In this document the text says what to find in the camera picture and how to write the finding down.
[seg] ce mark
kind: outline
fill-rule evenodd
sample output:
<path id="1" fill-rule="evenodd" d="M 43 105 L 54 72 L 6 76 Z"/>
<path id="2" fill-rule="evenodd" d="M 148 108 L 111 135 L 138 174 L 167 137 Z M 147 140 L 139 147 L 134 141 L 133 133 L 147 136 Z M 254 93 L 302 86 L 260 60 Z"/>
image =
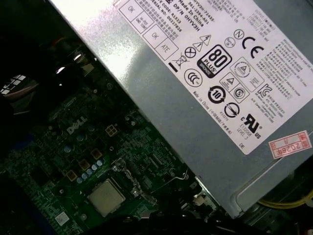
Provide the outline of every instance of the ce mark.
<path id="1" fill-rule="evenodd" d="M 242 45 L 243 45 L 243 48 L 244 48 L 244 49 L 247 48 L 247 47 L 246 47 L 246 43 L 247 43 L 248 41 L 253 41 L 253 42 L 255 42 L 256 40 L 255 40 L 255 38 L 252 38 L 252 37 L 246 37 L 245 39 L 243 39 Z M 264 50 L 263 47 L 261 47 L 261 46 L 256 46 L 256 47 L 252 48 L 250 55 L 251 55 L 251 57 L 254 59 L 254 58 L 255 58 L 255 54 L 258 54 L 260 51 L 263 51 L 263 50 Z"/>

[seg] green circuit board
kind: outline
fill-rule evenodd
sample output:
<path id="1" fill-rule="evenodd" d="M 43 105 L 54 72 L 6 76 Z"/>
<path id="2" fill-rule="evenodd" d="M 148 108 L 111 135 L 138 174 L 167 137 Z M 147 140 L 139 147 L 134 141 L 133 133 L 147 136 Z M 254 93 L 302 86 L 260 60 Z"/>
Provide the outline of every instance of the green circuit board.
<path id="1" fill-rule="evenodd" d="M 109 73 L 95 67 L 85 79 L 91 85 L 65 100 L 47 125 L 34 127 L 32 143 L 2 165 L 57 234 L 79 234 L 119 214 L 140 218 L 175 188 L 201 190 Z M 162 187 L 174 177 L 184 180 Z M 102 188 L 106 199 L 97 205 Z"/>

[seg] blue component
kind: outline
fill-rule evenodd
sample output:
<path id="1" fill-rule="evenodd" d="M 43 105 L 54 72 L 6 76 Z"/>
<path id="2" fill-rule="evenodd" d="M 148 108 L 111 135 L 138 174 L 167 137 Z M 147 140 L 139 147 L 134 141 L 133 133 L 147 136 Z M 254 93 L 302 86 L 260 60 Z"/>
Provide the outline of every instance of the blue component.
<path id="1" fill-rule="evenodd" d="M 79 135 L 76 137 L 76 139 L 77 139 L 78 141 L 83 141 L 83 140 L 85 139 L 85 135 L 79 134 Z"/>
<path id="2" fill-rule="evenodd" d="M 98 161 L 97 161 L 97 165 L 98 165 L 98 166 L 102 166 L 102 161 L 101 161 L 101 160 L 98 160 Z"/>
<path id="3" fill-rule="evenodd" d="M 83 174 L 82 174 L 82 178 L 85 180 L 85 179 L 88 178 L 88 175 L 87 175 L 86 173 L 83 173 Z"/>
<path id="4" fill-rule="evenodd" d="M 71 151 L 72 151 L 72 147 L 71 146 L 69 146 L 69 145 L 65 145 L 64 146 L 64 152 L 69 153 Z"/>
<path id="5" fill-rule="evenodd" d="M 25 149 L 30 143 L 34 141 L 34 136 L 32 134 L 27 134 L 21 141 L 14 144 L 11 149 L 12 150 L 23 150 Z"/>
<path id="6" fill-rule="evenodd" d="M 89 126 L 88 126 L 88 130 L 91 131 L 91 132 L 92 132 L 92 131 L 95 131 L 95 129 L 96 129 L 96 128 L 94 127 L 94 125 L 89 125 Z"/>
<path id="7" fill-rule="evenodd" d="M 96 171 L 98 169 L 98 167 L 96 165 L 92 165 L 91 168 Z"/>
<path id="8" fill-rule="evenodd" d="M 82 178 L 77 178 L 76 182 L 81 184 L 83 182 L 83 180 L 82 180 Z"/>

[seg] warning symbol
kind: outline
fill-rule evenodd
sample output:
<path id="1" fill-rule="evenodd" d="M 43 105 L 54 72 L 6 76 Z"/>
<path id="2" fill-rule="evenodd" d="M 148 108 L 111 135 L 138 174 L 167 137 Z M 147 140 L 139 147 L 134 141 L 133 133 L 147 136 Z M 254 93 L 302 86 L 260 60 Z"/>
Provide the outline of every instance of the warning symbol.
<path id="1" fill-rule="evenodd" d="M 194 43 L 192 45 L 195 47 L 195 49 L 197 49 L 198 52 L 201 52 L 202 47 L 203 47 L 203 43 L 202 42 L 201 43 Z"/>
<path id="2" fill-rule="evenodd" d="M 251 67 L 247 62 L 241 61 L 235 65 L 234 72 L 239 77 L 248 77 L 251 73 Z"/>
<path id="3" fill-rule="evenodd" d="M 235 80 L 235 78 L 228 78 L 228 79 L 226 79 L 226 81 L 229 82 L 230 85 L 234 84 L 234 80 Z"/>
<path id="4" fill-rule="evenodd" d="M 239 81 L 235 78 L 235 76 L 229 72 L 225 77 L 223 77 L 220 80 L 220 84 L 228 91 L 230 92 L 233 90 L 236 86 L 239 85 Z"/>
<path id="5" fill-rule="evenodd" d="M 242 67 L 240 67 L 240 69 L 242 70 L 243 73 L 246 72 L 246 66 L 242 66 Z"/>
<path id="6" fill-rule="evenodd" d="M 211 40 L 211 35 L 205 35 L 200 37 L 200 40 L 206 45 L 208 46 Z"/>

